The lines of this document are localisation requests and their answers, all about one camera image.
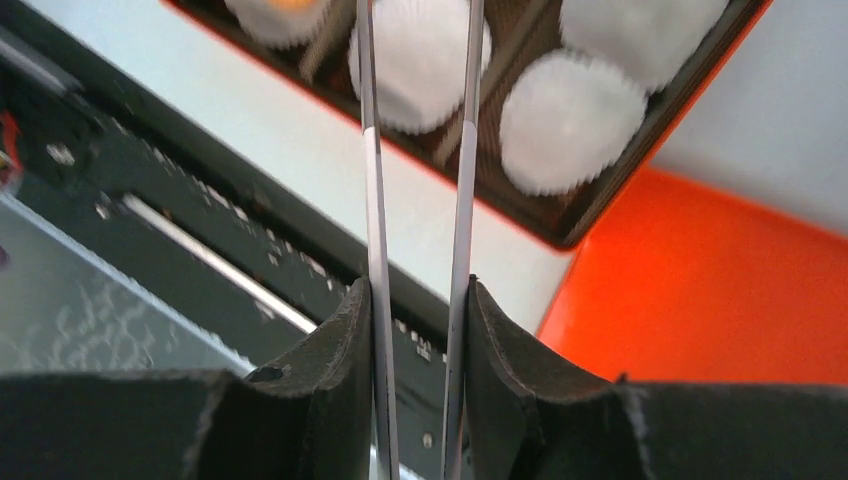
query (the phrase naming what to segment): white table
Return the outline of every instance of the white table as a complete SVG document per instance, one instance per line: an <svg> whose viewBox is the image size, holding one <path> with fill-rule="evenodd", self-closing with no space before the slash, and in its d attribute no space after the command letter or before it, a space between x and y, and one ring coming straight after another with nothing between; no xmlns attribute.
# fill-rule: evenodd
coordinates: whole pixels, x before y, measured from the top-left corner
<svg viewBox="0 0 848 480"><path fill-rule="evenodd" d="M157 0L28 1L365 241L358 125ZM844 0L777 0L658 162L848 231L846 18ZM383 158L389 256L446 299L455 190L396 149ZM482 205L472 255L473 272L531 332L571 260Z"/></svg>

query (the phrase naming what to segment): thin metal rod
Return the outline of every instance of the thin metal rod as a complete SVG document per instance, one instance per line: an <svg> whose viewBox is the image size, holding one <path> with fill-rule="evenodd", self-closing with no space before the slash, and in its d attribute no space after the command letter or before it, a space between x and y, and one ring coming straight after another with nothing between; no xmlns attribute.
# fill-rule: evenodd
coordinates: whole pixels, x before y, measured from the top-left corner
<svg viewBox="0 0 848 480"><path fill-rule="evenodd" d="M198 260L220 273L224 278L294 325L301 332L309 334L317 328L311 320L306 318L297 309L271 293L268 289L256 282L256 280L250 278L246 273L212 251L212 249L204 245L200 240L189 235L185 230L165 218L135 195L125 195L121 203L127 210L144 220L145 223L186 249L186 251L194 255Z"/></svg>
<svg viewBox="0 0 848 480"><path fill-rule="evenodd" d="M377 420L378 478L400 479L398 458L397 404L392 347L389 262L386 248L386 208L383 198L383 163L380 155L380 125L374 70L374 35L371 1L357 0L359 80L362 100L362 135L365 141L366 209L368 221L368 277L374 337L374 407Z"/></svg>
<svg viewBox="0 0 848 480"><path fill-rule="evenodd" d="M483 63L484 0L471 0L468 56L465 66L465 108L459 147L456 223L448 312L448 362L442 422L442 479L459 480L462 470L462 417L465 399L465 314L471 274L471 223L474 174L477 170L477 117Z"/></svg>

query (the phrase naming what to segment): metal tool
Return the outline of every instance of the metal tool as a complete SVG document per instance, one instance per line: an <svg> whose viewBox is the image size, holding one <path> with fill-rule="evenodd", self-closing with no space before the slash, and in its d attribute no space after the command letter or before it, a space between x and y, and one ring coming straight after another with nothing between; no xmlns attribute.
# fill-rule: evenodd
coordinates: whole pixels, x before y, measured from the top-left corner
<svg viewBox="0 0 848 480"><path fill-rule="evenodd" d="M468 56L465 66L465 107L459 147L456 222L448 313L448 361L442 421L442 478L458 480L462 468L462 415L465 400L465 315L471 274L471 224L474 174L477 170L477 117L483 59L484 0L471 0Z"/></svg>
<svg viewBox="0 0 848 480"><path fill-rule="evenodd" d="M378 477L400 479L395 400L392 314L389 305L389 263L386 252L386 210L383 198L383 163L374 71L374 34L371 0L357 0L359 81L362 99L362 136L365 140L366 213L368 220L368 277L371 283L374 325L374 407L377 422Z"/></svg>

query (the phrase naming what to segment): red-orange panel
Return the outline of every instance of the red-orange panel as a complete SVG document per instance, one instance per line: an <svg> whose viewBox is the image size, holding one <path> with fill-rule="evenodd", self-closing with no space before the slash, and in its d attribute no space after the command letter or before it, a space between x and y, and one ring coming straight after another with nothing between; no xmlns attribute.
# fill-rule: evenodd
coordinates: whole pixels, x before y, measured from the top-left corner
<svg viewBox="0 0 848 480"><path fill-rule="evenodd" d="M848 241L643 168L539 337L609 379L848 384Z"/></svg>

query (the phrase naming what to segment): compartmented box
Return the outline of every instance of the compartmented box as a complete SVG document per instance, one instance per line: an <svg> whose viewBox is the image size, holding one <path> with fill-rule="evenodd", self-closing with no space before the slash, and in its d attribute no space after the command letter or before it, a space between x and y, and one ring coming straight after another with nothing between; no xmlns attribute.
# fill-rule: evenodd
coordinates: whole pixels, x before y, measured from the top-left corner
<svg viewBox="0 0 848 480"><path fill-rule="evenodd" d="M359 101L348 70L356 0L333 0L321 31L305 46L277 50L246 34L225 0L165 0L213 33L303 86L318 99L358 120ZM504 101L519 76L541 56L562 48L561 0L488 0L485 16L492 57L480 92L476 195L556 248L574 246L639 164L659 149L771 0L730 0L727 9L677 76L648 100L645 121L617 161L568 193L530 197L501 167L499 127ZM461 109L436 130L407 135L383 129L386 139L422 165L456 181Z"/></svg>

